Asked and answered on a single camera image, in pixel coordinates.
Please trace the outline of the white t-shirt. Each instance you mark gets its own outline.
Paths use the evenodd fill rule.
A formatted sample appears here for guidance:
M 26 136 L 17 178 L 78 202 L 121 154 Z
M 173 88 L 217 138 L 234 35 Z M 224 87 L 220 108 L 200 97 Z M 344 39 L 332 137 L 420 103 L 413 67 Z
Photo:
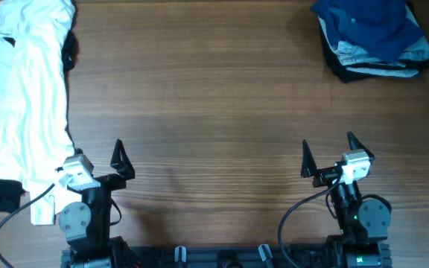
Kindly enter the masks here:
M 34 225 L 75 198 L 56 171 L 74 154 L 62 61 L 74 14 L 71 1 L 0 1 L 0 179 L 29 192 Z

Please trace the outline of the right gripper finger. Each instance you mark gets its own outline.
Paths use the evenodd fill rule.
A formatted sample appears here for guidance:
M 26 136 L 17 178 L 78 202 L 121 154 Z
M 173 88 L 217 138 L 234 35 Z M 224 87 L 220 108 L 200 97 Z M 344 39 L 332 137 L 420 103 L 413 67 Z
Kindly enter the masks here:
M 302 141 L 302 165 L 301 165 L 301 177 L 308 178 L 315 176 L 317 173 L 317 164 L 312 155 L 311 149 L 304 139 Z
M 375 159 L 375 155 L 357 139 L 352 131 L 348 131 L 346 135 L 350 150 L 363 150 L 369 157 L 370 161 Z

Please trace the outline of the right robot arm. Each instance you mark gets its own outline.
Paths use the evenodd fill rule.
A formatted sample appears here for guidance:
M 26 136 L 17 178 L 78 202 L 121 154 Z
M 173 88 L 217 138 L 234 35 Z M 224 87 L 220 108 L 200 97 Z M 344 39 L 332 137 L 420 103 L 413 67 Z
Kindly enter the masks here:
M 350 151 L 332 167 L 318 168 L 307 141 L 302 142 L 301 176 L 311 177 L 315 188 L 327 187 L 329 211 L 339 225 L 339 235 L 329 235 L 321 246 L 307 250 L 311 267 L 389 267 L 388 237 L 392 206 L 375 194 L 362 195 L 358 181 L 370 175 L 375 160 L 353 133 L 347 133 Z

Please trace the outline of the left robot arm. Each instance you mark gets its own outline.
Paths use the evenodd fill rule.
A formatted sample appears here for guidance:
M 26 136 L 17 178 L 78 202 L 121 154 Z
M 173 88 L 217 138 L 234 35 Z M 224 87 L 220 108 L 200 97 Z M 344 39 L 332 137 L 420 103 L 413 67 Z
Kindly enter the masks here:
M 112 192 L 125 189 L 134 179 L 135 170 L 123 142 L 117 140 L 110 167 L 114 173 L 94 177 L 93 164 L 83 153 L 68 157 L 60 170 L 61 184 L 79 194 L 81 200 L 71 202 L 60 212 L 59 226 L 65 233 L 69 248 L 62 253 L 61 267 L 140 267 L 141 261 L 122 237 L 109 236 L 112 208 L 119 209 Z

